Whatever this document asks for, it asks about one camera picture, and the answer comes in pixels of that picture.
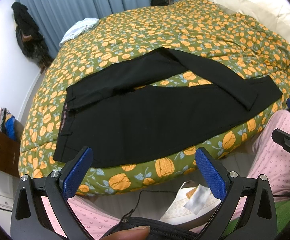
wooden dresser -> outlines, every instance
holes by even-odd
[[[0,171],[19,177],[20,143],[0,132]]]

pant leg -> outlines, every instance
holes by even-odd
[[[272,140],[272,131],[276,128],[290,134],[290,113],[286,110],[277,111],[272,115],[264,131],[248,146],[249,152],[256,154],[248,173],[248,178],[257,178],[265,174],[269,180],[273,195],[290,193],[290,153]],[[275,198],[275,201],[288,198]],[[240,198],[232,219],[240,216],[246,197]]]
[[[42,197],[42,201],[55,232],[66,236],[58,223],[48,198]],[[79,196],[68,199],[68,203],[81,224],[95,240],[100,239],[110,228],[119,222],[119,219],[104,213],[97,206]]]

bed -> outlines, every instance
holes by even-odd
[[[221,158],[261,132],[273,113],[286,108],[290,98],[290,45],[254,18],[239,13],[227,15],[208,0],[184,0],[166,7],[120,12],[101,19],[97,28],[65,43],[48,69],[22,136],[20,176],[40,178],[64,166],[53,160],[53,152],[69,85],[157,47],[211,58],[244,79],[270,75],[282,97],[248,122],[166,158],[106,169],[90,168],[77,194],[122,194],[190,173],[196,169],[194,154],[198,147],[205,147],[215,159]],[[209,83],[187,71],[152,85]]]

finger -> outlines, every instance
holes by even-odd
[[[113,233],[101,240],[145,240],[149,232],[149,227],[142,226]]]

white tissue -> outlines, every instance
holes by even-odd
[[[209,187],[198,185],[196,191],[191,196],[189,201],[184,205],[185,208],[197,215],[205,206],[208,198],[212,195]]]

